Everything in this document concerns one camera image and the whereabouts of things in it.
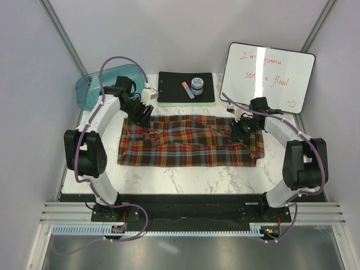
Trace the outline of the plaid long sleeve shirt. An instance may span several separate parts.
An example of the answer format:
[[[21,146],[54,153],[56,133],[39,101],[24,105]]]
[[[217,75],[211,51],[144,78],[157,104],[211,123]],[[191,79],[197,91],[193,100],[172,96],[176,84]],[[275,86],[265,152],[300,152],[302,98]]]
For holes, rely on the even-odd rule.
[[[152,116],[149,128],[123,121],[119,165],[133,167],[254,167],[264,158],[261,132],[246,142],[231,138],[231,118]]]

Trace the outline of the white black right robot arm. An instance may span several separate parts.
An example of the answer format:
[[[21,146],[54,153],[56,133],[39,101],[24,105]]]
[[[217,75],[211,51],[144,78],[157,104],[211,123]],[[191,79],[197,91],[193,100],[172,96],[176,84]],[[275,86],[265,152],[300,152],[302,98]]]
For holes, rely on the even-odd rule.
[[[228,108],[234,110],[231,121],[231,138],[247,142],[250,135],[265,131],[272,135],[285,149],[282,179],[270,191],[264,193],[264,204],[257,208],[263,221],[271,221],[278,208],[288,206],[295,198],[314,196],[323,192],[329,179],[327,146],[322,138],[298,130],[282,118],[280,109],[271,109],[265,97],[251,100],[249,107],[227,100]]]

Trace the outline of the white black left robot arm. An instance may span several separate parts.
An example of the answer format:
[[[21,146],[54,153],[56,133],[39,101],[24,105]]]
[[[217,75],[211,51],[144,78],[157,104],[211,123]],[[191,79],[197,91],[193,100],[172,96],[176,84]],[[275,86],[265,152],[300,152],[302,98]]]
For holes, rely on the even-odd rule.
[[[89,185],[96,202],[105,206],[104,215],[111,221],[118,221],[124,212],[120,195],[106,173],[107,154],[102,136],[119,111],[125,112],[135,125],[149,128],[154,109],[151,100],[157,98],[158,93],[146,83],[139,98],[135,98],[131,92],[134,81],[126,76],[119,76],[114,86],[100,86],[89,119],[64,133],[65,158],[68,170],[74,172],[75,181]]]

